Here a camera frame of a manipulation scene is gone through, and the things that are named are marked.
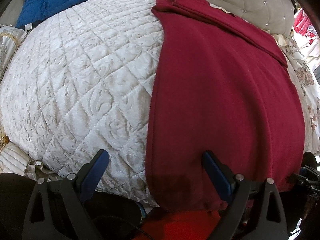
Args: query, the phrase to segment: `fabric fold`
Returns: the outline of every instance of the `fabric fold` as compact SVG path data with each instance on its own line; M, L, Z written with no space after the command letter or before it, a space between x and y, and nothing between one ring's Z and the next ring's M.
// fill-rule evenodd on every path
M156 0L164 28L153 87L146 177L168 211L223 209L202 169L212 150L234 173L280 191L299 171L304 117L274 38L204 0Z

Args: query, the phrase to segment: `white bedding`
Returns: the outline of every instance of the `white bedding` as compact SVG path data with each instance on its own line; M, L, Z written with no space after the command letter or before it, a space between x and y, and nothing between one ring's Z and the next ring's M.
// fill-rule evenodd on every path
M99 149L99 190L156 205L145 179L150 98L163 43L155 0L89 0L40 24L0 85L10 140L62 177Z

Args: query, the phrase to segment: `red cloth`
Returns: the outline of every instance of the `red cloth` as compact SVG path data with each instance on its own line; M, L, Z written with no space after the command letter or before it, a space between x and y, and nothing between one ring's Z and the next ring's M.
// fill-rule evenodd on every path
M304 36L308 30L309 25L311 25L311 21L303 9L300 9L294 19L294 30L296 33Z
M216 211L167 213L155 208L148 215L142 230L156 240L205 240L219 220ZM149 240L149 238L139 234L134 240Z
M309 30L307 30L306 31L306 35L307 35L307 37L309 37L309 38L313 38L314 36L316 36L315 34L313 34L311 31L309 31ZM312 43L313 43L313 41L314 41L314 39L310 39L309 40L309 44L311 45Z
M212 150L247 179L298 172L304 118L274 38L205 0L156 0L164 43L151 98L146 176L168 211L225 207L202 169Z

